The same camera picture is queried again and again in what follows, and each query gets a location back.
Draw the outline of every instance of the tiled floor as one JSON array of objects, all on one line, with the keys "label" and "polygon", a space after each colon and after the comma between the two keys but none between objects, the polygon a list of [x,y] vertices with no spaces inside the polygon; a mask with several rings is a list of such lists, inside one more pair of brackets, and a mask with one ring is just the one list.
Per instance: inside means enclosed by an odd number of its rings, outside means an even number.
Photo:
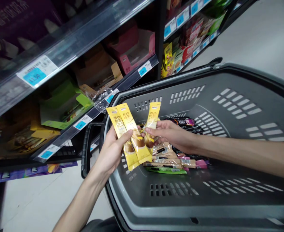
[{"label": "tiled floor", "polygon": [[[218,56],[223,62],[246,65],[284,79],[284,0],[257,1],[187,69]],[[9,181],[1,228],[5,232],[51,231],[83,181],[80,171],[79,162],[79,166],[66,168],[62,174]],[[90,220],[112,216],[105,194],[100,194]]]},{"label": "tiled floor", "polygon": [[[0,228],[4,232],[52,231],[83,179],[78,166],[63,173],[7,182]],[[113,216],[105,190],[101,192],[89,220]]]}]

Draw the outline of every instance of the gray plastic shopping basket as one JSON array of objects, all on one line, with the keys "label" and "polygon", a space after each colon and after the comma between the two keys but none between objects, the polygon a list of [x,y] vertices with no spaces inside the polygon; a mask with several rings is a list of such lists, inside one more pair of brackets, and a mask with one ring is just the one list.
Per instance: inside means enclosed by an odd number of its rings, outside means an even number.
[{"label": "gray plastic shopping basket", "polygon": [[[126,102],[138,124],[146,121],[154,101],[161,102],[161,119],[190,116],[206,136],[284,141],[284,81],[257,70],[210,63],[121,92],[110,106]],[[101,143],[111,126],[105,118]],[[86,152],[85,163],[89,158]],[[211,163],[188,175],[166,175],[142,165],[129,172],[123,156],[106,185],[119,226],[123,231],[284,231],[283,178]]]}]

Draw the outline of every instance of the coffee cup image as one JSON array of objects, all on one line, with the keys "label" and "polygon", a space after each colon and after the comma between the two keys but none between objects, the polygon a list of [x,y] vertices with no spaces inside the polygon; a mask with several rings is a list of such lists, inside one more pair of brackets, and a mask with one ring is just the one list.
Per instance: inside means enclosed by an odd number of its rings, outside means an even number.
[{"label": "coffee cup image", "polygon": [[132,142],[134,145],[136,145],[138,147],[138,149],[144,148],[145,147],[145,143],[144,140],[140,134],[140,132],[137,129],[133,130],[133,134],[132,134]]},{"label": "coffee cup image", "polygon": [[132,143],[130,141],[127,141],[124,144],[124,152],[126,152],[127,154],[134,154],[135,153],[135,149],[132,146]]}]

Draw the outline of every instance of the cardboard box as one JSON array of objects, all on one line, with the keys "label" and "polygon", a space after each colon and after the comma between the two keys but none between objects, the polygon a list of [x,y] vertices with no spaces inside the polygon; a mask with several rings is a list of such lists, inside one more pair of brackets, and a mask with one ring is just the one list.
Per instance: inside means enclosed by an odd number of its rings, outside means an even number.
[{"label": "cardboard box", "polygon": [[[94,103],[68,79],[52,92],[52,97],[40,104],[41,124],[58,129],[66,129],[84,115]],[[73,114],[72,109],[80,109]]]},{"label": "cardboard box", "polygon": [[85,68],[76,69],[75,73],[80,89],[91,99],[123,79],[117,62],[101,44],[85,53],[84,60]]},{"label": "cardboard box", "polygon": [[0,0],[0,67],[25,50],[40,52],[36,43],[61,24],[50,0]]},{"label": "cardboard box", "polygon": [[109,53],[125,74],[155,54],[155,32],[138,29],[131,20],[117,30],[114,41],[104,41]]}]

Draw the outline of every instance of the price tag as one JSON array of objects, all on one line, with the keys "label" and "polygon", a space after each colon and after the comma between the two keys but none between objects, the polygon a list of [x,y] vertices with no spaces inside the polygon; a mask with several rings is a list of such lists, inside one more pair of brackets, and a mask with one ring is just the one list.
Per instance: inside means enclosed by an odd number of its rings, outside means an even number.
[{"label": "price tag", "polygon": [[198,0],[191,4],[191,16],[199,12]]},{"label": "price tag", "polygon": [[93,119],[88,116],[84,115],[75,125],[74,127],[78,130],[82,130],[87,124],[89,124]]},{"label": "price tag", "polygon": [[54,155],[58,150],[60,149],[60,147],[55,146],[53,144],[51,144],[50,146],[48,146],[47,149],[45,149],[38,157],[48,160],[52,155]]},{"label": "price tag", "polygon": [[173,18],[165,26],[164,39],[166,39],[169,35],[171,35],[175,30],[176,30],[176,20],[175,18]]},{"label": "price tag", "polygon": [[177,17],[176,17],[176,25],[177,28],[180,28],[187,20],[189,19],[189,6],[186,7]]},{"label": "price tag", "polygon": [[35,89],[58,71],[59,68],[46,55],[42,55],[16,75]]},{"label": "price tag", "polygon": [[148,71],[152,69],[150,61],[147,61],[141,68],[138,69],[138,72],[141,77],[143,77]]},{"label": "price tag", "polygon": [[90,146],[90,151],[94,150],[98,145],[96,145],[95,143],[93,143],[91,146]]},{"label": "price tag", "polygon": [[209,3],[210,0],[203,0],[203,5],[206,5]]},{"label": "price tag", "polygon": [[198,48],[194,51],[193,56],[195,57],[199,52],[200,52],[200,47],[198,47]]},{"label": "price tag", "polygon": [[203,42],[203,48],[205,48],[210,42],[210,38],[207,38],[206,41]]},{"label": "price tag", "polygon": [[110,93],[108,96],[106,96],[104,99],[110,104],[114,95],[119,92],[118,89],[115,89],[112,93]]}]

